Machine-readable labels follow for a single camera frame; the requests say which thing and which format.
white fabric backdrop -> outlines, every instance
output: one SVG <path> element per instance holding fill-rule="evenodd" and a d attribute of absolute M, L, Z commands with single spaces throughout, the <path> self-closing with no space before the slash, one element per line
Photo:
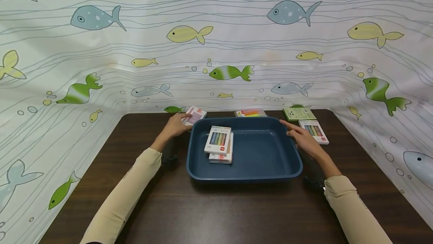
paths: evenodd
<path fill-rule="evenodd" d="M 294 2 L 321 2 L 310 27 Z M 40 240 L 123 115 L 190 105 L 332 110 L 433 227 L 431 0 L 0 5 L 0 243 Z M 117 6 L 126 31 L 110 17 Z M 102 88 L 72 86 L 92 73 Z M 405 110 L 390 116 L 393 104 Z"/>

wooden table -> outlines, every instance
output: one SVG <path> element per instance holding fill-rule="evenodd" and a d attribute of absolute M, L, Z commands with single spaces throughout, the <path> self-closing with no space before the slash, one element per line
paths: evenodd
<path fill-rule="evenodd" d="M 336 116 L 327 110 L 313 112 L 330 140 L 324 149 L 356 186 L 393 243 L 433 243 L 433 231 Z M 284 119 L 282 111 L 268 114 Z M 170 116 L 124 116 L 40 243 L 79 243 L 110 191 Z M 233 113 L 208 114 L 226 116 Z M 308 165 L 288 183 L 200 186 L 185 169 L 188 139 L 185 134 L 175 140 L 179 166 L 159 170 L 116 243 L 347 243 L 324 197 L 303 185 Z"/>

tray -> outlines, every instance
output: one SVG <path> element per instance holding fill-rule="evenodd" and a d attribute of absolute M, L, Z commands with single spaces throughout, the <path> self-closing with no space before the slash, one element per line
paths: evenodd
<path fill-rule="evenodd" d="M 210 164 L 204 152 L 211 126 L 231 127 L 233 163 Z M 287 129 L 273 117 L 205 118 L 191 131 L 187 171 L 201 182 L 275 182 L 298 176 L 303 169 Z"/>

arm sleeve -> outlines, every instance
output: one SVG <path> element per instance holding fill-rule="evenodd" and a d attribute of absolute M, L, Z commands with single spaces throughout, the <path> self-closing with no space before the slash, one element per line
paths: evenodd
<path fill-rule="evenodd" d="M 325 180 L 325 197 L 350 244 L 392 244 L 347 177 Z"/>
<path fill-rule="evenodd" d="M 103 202 L 80 244 L 114 244 L 143 190 L 161 165 L 162 153 L 148 148 Z"/>

person's right hand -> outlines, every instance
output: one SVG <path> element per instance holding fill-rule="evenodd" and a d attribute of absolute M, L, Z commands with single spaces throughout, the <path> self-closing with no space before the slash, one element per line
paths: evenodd
<path fill-rule="evenodd" d="M 320 156 L 328 155 L 325 150 L 322 149 L 316 139 L 314 139 L 313 136 L 311 136 L 311 134 L 306 129 L 298 127 L 284 120 L 280 120 L 280 123 L 282 123 L 289 129 L 286 135 L 294 138 L 297 146 L 300 149 L 304 150 L 305 153 L 307 153 L 309 156 L 317 159 Z"/>

